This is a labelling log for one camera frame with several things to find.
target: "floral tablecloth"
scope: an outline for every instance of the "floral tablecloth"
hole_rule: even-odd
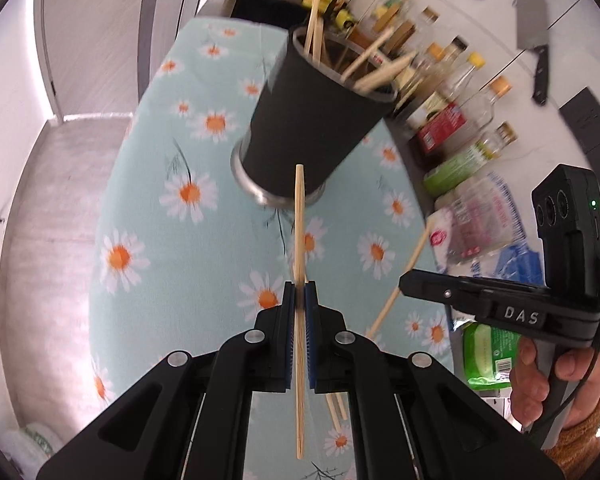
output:
[[[171,351],[214,351],[282,299],[293,213],[258,206],[229,160],[285,38],[278,28],[194,19],[142,98],[96,234],[90,333],[103,407]],[[365,333],[397,284],[424,228],[416,208],[384,123],[307,208],[308,278],[351,330]],[[418,267],[435,269],[428,246]],[[404,356],[424,349],[452,368],[438,304],[398,298],[376,343]],[[322,396],[307,392],[307,402],[298,461],[293,394],[254,394],[245,478],[354,478],[350,426],[335,430]]]

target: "cleaver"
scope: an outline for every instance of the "cleaver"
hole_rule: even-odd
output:
[[[546,0],[516,0],[518,48],[538,54],[533,100],[546,104],[549,93],[549,19]]]

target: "silver screw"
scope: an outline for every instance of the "silver screw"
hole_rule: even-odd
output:
[[[184,352],[174,352],[173,354],[169,354],[169,357],[167,357],[167,362],[174,368],[182,366],[188,360],[189,358]]]
[[[336,341],[341,345],[350,345],[356,340],[356,336],[347,330],[336,334]]]
[[[411,357],[411,362],[418,368],[429,368],[433,362],[433,359],[431,359],[429,354],[418,352]]]
[[[262,330],[249,330],[244,335],[244,340],[247,343],[260,343],[264,341],[264,332]]]

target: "camera lens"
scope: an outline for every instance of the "camera lens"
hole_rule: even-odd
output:
[[[536,206],[536,221],[540,227],[542,227],[542,224],[544,224],[544,213],[542,212],[542,208],[540,206]]]
[[[546,219],[549,222],[549,225],[555,224],[555,204],[554,200],[548,196],[546,201],[544,202],[546,206]]]
[[[567,196],[563,190],[558,192],[558,212],[562,218],[567,218],[569,213],[569,203],[567,202]]]

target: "hand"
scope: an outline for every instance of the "hand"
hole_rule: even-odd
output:
[[[563,381],[579,381],[589,368],[593,348],[569,350],[555,363],[555,375]],[[516,365],[510,374],[512,387],[511,414],[523,426],[542,415],[542,401],[549,394],[549,382],[536,367],[536,345],[521,337]],[[564,427],[571,428],[586,420],[600,400],[600,355],[589,379],[582,385],[573,401]]]

